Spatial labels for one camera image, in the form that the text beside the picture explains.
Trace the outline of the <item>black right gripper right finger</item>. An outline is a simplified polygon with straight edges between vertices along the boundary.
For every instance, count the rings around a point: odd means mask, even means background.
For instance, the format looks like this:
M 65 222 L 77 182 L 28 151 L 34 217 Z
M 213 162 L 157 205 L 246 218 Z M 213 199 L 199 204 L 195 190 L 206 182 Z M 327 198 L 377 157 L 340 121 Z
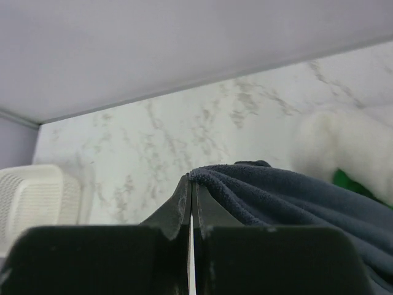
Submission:
M 313 226 L 245 226 L 192 186 L 198 294 L 371 294 L 353 244 Z

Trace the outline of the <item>dark blue towel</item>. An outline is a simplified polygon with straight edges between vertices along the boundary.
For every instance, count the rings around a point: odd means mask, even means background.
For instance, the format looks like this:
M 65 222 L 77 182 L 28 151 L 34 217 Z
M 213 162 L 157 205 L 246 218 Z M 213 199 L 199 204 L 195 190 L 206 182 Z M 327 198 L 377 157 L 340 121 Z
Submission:
M 320 179 L 246 161 L 192 170 L 248 226 L 323 226 L 342 231 L 360 254 L 375 294 L 392 294 L 392 209 Z

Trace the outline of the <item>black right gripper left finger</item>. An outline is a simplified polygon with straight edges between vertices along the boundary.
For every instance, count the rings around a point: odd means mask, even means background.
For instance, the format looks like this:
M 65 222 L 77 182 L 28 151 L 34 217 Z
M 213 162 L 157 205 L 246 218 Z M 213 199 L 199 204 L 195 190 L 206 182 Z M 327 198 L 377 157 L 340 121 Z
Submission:
M 190 189 L 129 225 L 40 226 L 17 239 L 2 294 L 188 294 Z

